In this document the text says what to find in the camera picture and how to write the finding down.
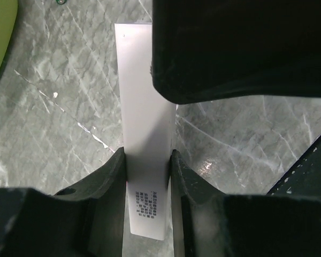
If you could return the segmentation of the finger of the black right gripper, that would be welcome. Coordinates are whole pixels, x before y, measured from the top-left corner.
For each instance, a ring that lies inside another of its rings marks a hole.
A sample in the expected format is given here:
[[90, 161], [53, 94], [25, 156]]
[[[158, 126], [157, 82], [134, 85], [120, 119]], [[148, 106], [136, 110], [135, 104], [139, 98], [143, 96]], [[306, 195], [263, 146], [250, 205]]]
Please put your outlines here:
[[153, 1], [151, 67], [176, 104], [321, 97], [321, 1]]

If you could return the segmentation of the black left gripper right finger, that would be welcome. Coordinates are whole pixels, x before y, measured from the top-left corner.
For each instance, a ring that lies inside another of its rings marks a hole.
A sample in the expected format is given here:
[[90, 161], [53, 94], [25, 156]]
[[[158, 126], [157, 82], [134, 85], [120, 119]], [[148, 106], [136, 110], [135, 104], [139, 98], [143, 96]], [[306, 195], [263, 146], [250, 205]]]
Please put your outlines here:
[[175, 256], [321, 256], [321, 197], [226, 194], [174, 150]]

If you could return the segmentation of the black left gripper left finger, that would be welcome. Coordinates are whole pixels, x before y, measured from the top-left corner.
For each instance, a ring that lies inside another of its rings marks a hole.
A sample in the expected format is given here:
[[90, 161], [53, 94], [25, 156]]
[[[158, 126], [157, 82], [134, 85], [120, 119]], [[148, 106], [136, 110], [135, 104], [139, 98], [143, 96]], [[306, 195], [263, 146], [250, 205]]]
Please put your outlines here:
[[54, 195], [0, 188], [0, 256], [121, 256], [125, 194], [122, 148]]

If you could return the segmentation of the slim white remote control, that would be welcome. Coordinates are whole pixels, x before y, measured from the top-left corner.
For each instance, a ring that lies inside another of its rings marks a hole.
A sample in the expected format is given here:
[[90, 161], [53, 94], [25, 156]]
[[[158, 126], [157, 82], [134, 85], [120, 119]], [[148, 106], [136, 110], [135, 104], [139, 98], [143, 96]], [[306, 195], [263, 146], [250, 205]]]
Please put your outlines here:
[[175, 105], [152, 84], [152, 25], [115, 24], [132, 234], [164, 240]]

